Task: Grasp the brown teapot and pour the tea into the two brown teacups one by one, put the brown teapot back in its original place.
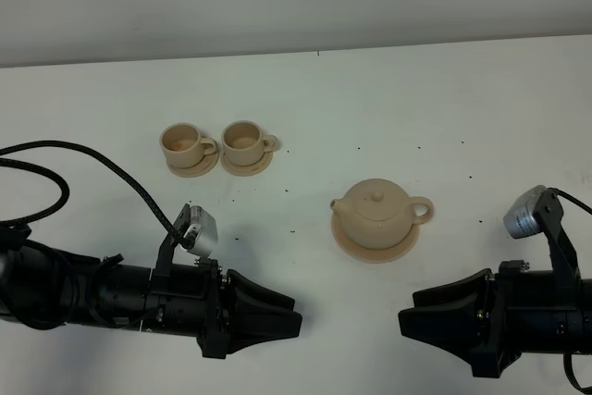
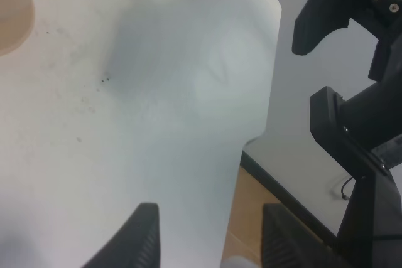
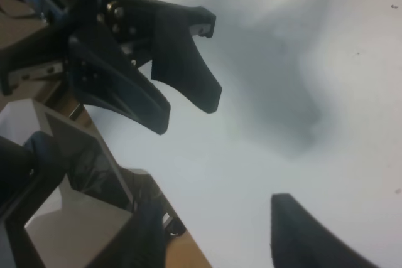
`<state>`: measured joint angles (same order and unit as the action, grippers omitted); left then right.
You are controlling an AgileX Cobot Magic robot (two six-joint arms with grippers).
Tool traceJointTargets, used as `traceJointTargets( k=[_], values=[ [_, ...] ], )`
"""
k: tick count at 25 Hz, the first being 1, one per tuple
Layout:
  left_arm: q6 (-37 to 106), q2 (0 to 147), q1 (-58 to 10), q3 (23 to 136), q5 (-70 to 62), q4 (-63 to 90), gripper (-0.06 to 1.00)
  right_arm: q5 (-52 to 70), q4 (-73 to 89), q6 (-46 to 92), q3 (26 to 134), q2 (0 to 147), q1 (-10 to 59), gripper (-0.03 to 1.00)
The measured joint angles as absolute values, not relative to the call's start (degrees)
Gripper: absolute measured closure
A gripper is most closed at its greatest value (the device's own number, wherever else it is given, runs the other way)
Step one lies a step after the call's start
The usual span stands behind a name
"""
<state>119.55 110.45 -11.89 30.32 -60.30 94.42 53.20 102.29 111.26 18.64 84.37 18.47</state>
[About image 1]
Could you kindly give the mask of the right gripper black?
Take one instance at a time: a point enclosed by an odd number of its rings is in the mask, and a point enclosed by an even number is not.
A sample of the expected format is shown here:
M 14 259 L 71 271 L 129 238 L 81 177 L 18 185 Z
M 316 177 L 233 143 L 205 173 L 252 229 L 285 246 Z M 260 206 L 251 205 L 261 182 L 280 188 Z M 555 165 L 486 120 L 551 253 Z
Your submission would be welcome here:
M 492 270 L 485 268 L 468 278 L 416 291 L 414 308 L 398 314 L 401 334 L 471 363 L 472 350 L 483 339 L 475 311 L 441 304 L 475 296 L 476 306 L 484 308 L 492 277 Z M 524 261 L 504 261 L 493 284 L 489 330 L 473 354 L 473 376 L 498 378 L 524 353 L 568 352 L 568 306 L 559 297 L 553 271 L 527 271 Z

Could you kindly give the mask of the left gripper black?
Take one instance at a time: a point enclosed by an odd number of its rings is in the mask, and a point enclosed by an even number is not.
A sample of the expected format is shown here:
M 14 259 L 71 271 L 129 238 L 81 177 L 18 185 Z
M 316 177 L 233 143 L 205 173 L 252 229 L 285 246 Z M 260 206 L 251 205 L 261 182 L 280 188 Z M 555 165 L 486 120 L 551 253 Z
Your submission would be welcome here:
M 293 310 L 295 300 L 260 286 L 234 269 L 229 282 L 259 302 Z M 150 270 L 146 288 L 146 331 L 192 337 L 202 356 L 224 359 L 254 345 L 297 338 L 302 316 L 294 311 L 237 312 L 230 322 L 216 260 L 172 265 L 164 276 Z

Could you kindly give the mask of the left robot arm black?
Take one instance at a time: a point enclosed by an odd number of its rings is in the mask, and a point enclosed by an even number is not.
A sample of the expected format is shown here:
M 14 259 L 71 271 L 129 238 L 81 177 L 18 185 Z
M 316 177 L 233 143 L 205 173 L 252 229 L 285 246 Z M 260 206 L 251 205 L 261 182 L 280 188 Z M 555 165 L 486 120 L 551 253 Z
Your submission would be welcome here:
M 1 231 L 1 318 L 37 330 L 66 324 L 193 337 L 206 358 L 300 334 L 295 301 L 217 261 L 172 261 L 164 241 L 155 268 L 67 253 Z

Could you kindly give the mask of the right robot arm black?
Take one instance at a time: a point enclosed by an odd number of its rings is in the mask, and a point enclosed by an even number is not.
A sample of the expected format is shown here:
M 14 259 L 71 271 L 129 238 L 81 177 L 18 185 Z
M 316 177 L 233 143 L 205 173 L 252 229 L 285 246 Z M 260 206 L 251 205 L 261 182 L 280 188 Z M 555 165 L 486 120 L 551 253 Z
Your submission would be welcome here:
M 591 282 L 560 297 L 551 271 L 504 261 L 468 278 L 413 294 L 400 311 L 401 334 L 468 363 L 475 377 L 498 378 L 524 353 L 591 353 Z

